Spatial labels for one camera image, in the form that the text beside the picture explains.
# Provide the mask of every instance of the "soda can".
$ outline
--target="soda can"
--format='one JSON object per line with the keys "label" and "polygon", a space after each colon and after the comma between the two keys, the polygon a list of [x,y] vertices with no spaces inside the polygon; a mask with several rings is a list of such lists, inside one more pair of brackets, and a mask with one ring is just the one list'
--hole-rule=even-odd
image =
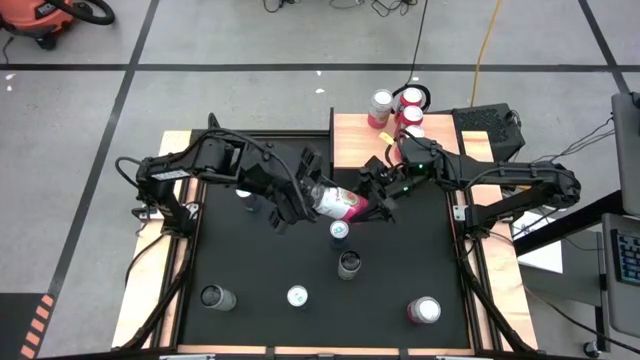
{"label": "soda can", "polygon": [[417,106],[420,107],[420,105],[422,105],[422,98],[424,96],[422,95],[422,91],[416,89],[416,88],[407,88],[405,89],[402,94],[400,94],[400,99],[398,100],[398,104],[396,105],[396,108],[394,109],[396,112],[396,118],[395,121],[396,123],[398,122],[398,120],[402,117],[402,112],[404,111],[404,109],[407,106]]}
{"label": "soda can", "polygon": [[391,107],[393,103],[393,95],[391,91],[380,89],[376,90],[371,97],[369,105],[369,116],[367,121],[369,126],[375,129],[382,129],[387,126],[389,115],[391,115]]}
{"label": "soda can", "polygon": [[338,258],[338,276],[342,280],[349,281],[353,279],[360,267],[362,267],[362,260],[355,251],[345,251]]}
{"label": "soda can", "polygon": [[411,125],[422,125],[423,116],[422,109],[417,106],[407,106],[404,108],[404,110],[402,110],[402,117],[396,125],[394,138],[398,138],[398,134],[402,129],[406,129]]}
{"label": "soda can", "polygon": [[316,185],[311,196],[314,199],[313,209],[319,214],[347,222],[369,205],[367,199],[339,187]]}
{"label": "soda can", "polygon": [[423,296],[409,303],[407,315],[414,324],[433,324],[440,318],[440,304],[430,296]]}
{"label": "soda can", "polygon": [[236,195],[238,195],[247,211],[256,212],[260,209],[260,198],[258,198],[258,195],[243,190],[236,190]]}
{"label": "soda can", "polygon": [[205,307],[218,311],[230,311],[238,302],[236,295],[218,285],[209,285],[200,293],[200,301]]}
{"label": "soda can", "polygon": [[294,285],[287,292],[287,301],[289,305],[296,309],[305,309],[309,300],[309,293],[302,285]]}
{"label": "soda can", "polygon": [[[407,126],[407,128],[404,130],[416,138],[424,137],[424,129],[422,128],[422,125]],[[405,141],[407,141],[407,137],[408,136],[405,134],[402,134],[402,133],[398,134],[398,141],[396,141],[396,144],[395,144],[395,155],[396,155],[396,160],[398,161],[402,160],[400,145],[402,145]]]}
{"label": "soda can", "polygon": [[349,234],[349,225],[342,221],[336,220],[329,227],[331,232],[331,248],[341,250],[347,246],[347,235]]}

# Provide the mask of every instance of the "vacuum hose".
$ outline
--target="vacuum hose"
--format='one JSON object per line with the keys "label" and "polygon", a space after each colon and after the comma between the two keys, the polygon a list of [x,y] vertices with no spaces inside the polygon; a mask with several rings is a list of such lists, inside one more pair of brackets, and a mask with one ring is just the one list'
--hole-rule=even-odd
{"label": "vacuum hose", "polygon": [[113,10],[111,10],[111,7],[107,5],[107,3],[105,3],[103,0],[85,0],[85,1],[90,2],[95,6],[99,7],[102,11],[104,11],[104,16],[93,16],[92,14],[89,14],[85,11],[82,11],[80,9],[74,8],[73,6],[69,6],[65,4],[64,0],[45,0],[45,1],[48,4],[55,6],[59,10],[62,10],[67,14],[72,15],[75,18],[78,18],[80,20],[86,21],[91,24],[111,25],[116,19],[116,16],[113,13]]}

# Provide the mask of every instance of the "wooden table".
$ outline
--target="wooden table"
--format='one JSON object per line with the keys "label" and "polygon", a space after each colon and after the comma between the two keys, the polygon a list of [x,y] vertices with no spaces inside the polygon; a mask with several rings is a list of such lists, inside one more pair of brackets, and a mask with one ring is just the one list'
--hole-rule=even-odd
{"label": "wooden table", "polygon": [[[372,155],[384,159],[386,143],[380,138],[381,132],[393,134],[395,124],[393,120],[385,129],[376,130],[369,127],[366,115],[337,114],[333,119],[334,134],[334,168],[359,168]],[[437,140],[447,151],[458,153],[458,141],[450,115],[425,115],[423,121],[425,136]],[[160,155],[169,152],[179,152],[189,144],[191,131],[167,131],[164,133],[160,146]],[[481,161],[493,161],[489,139],[485,132],[463,132],[462,139],[467,155]],[[183,181],[176,184],[176,196],[180,193]],[[197,181],[188,182],[186,201],[196,198]],[[502,199],[500,187],[496,185],[476,185],[471,189],[476,204],[488,205]],[[464,196],[458,194],[458,202],[464,201]],[[136,246],[136,253],[149,242],[159,236],[161,220],[153,220],[140,234]],[[498,223],[493,231],[510,238],[509,227]],[[148,251],[131,271],[129,282],[124,293],[120,316],[116,326],[113,346],[120,346],[128,341],[145,321],[158,301],[163,282],[165,267],[167,266],[170,239],[166,237]],[[182,256],[186,247],[186,239],[179,240],[173,274],[177,273],[182,263]],[[537,348],[533,324],[529,314],[529,307],[525,296],[520,269],[513,247],[497,237],[483,240],[486,269],[491,284],[491,292],[496,306],[500,309],[509,324],[533,348]],[[477,271],[474,261],[472,266]],[[163,331],[159,340],[161,347],[169,346],[173,330],[174,318],[177,311],[177,296],[167,309]],[[476,299],[480,338],[484,349],[492,349],[489,323],[484,308]],[[505,350],[509,345],[502,339]],[[223,346],[223,345],[178,345],[182,353],[244,353],[265,354],[265,346]],[[275,347],[276,355],[399,355],[394,348],[302,348]],[[409,349],[409,355],[469,355],[472,349]]]}

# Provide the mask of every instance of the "orange and black striped tape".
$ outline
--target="orange and black striped tape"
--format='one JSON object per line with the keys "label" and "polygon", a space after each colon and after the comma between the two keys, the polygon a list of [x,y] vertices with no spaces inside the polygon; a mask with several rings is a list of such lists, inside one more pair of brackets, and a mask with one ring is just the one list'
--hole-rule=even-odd
{"label": "orange and black striped tape", "polygon": [[53,296],[48,294],[42,296],[40,305],[36,308],[36,313],[31,320],[31,326],[25,336],[24,344],[20,349],[22,359],[34,359],[38,355],[44,339],[44,332],[51,318],[54,302]]}

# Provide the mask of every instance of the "orange vacuum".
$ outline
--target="orange vacuum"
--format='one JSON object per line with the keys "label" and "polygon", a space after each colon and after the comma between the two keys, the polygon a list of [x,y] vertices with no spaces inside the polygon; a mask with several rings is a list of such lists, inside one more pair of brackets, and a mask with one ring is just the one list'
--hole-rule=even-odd
{"label": "orange vacuum", "polygon": [[36,40],[46,50],[56,47],[57,36],[68,30],[74,19],[109,25],[115,20],[111,7],[103,0],[86,0],[100,8],[104,16],[93,15],[85,2],[72,0],[0,0],[0,29]]}

